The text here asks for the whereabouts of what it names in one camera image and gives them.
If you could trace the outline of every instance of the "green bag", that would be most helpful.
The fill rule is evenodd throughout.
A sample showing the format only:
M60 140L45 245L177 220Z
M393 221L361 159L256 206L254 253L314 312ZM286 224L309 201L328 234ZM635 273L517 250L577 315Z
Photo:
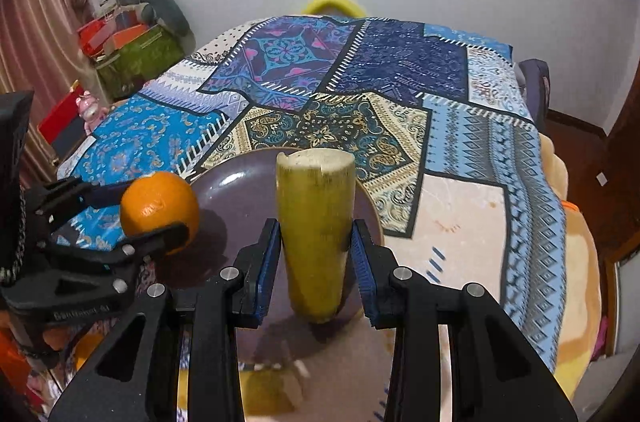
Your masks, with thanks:
M184 58L178 41L160 25L130 41L95 69L105 91L118 101L129 97Z

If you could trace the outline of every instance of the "floor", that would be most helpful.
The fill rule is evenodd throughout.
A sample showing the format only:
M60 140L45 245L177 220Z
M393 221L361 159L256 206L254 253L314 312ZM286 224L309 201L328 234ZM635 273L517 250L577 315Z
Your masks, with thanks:
M546 122L546 134L569 173L568 200L576 204L593 235L600 257L614 251L640 229L638 205L629 192L628 176L620 171L606 139L574 126ZM604 173L607 183L596 176Z

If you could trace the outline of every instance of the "wooden door frame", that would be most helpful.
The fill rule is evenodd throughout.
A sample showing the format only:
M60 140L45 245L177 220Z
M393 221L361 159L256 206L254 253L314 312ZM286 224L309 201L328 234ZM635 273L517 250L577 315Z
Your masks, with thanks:
M612 253L602 259L605 276L607 279L607 314L609 327L607 328L607 341L605 352L608 356L614 355L618 342L618 327L620 325L620 262L633 255L640 249L640 231L634 233L625 243L620 245Z

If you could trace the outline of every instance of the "orange object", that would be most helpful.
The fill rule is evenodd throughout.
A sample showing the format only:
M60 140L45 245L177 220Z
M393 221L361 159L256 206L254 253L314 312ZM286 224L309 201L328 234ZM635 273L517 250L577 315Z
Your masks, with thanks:
M5 330L0 330L0 370L18 394L24 394L31 367L20 355L13 339Z
M98 344L102 342L104 336L102 334L86 334L76 344L76 372L82 368L82 365L89 358L89 355L94 353L94 350L98 347Z
M71 331L68 326L54 326L45 330L42 338L44 342L58 352L71 340Z
M139 24L114 32L113 35L104 43L104 53L109 56L117 49L129 43L129 41L133 41L137 37L142 36L148 29L147 25Z
M93 44L90 44L90 41L96 34L98 34L98 32L100 32L100 29L104 27L105 24L106 21L104 18L97 18L96 20L83 25L76 31L80 40L80 48L85 55L95 56L101 51L102 43L104 43L104 41L98 44L95 44L95 42L93 42Z
M562 207L566 207L567 209L571 209L573 211L576 211L577 213L580 212L580 208L574 203L567 202L566 200L561 200L561 202L562 202Z
M125 191L120 202L120 224L127 236L135 236L174 222L189 228L189 240L198 232L200 208L191 186L174 173L158 171L140 177ZM169 255L181 251L174 249Z
M81 96L83 92L84 89L82 85L78 81L75 81L69 89L69 93L53 107L49 115L38 125L38 131L49 144L60 135L60 132L64 130L73 119L78 117L76 98Z

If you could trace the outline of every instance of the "orange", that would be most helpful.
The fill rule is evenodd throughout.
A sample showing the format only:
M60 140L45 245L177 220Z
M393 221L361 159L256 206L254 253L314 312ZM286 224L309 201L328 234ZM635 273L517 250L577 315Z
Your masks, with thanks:
M200 209L191 186L174 173L157 171L140 177L129 186L120 202L120 224L130 237L182 222L189 229L189 240L183 247L168 252L172 255L191 243L198 232Z

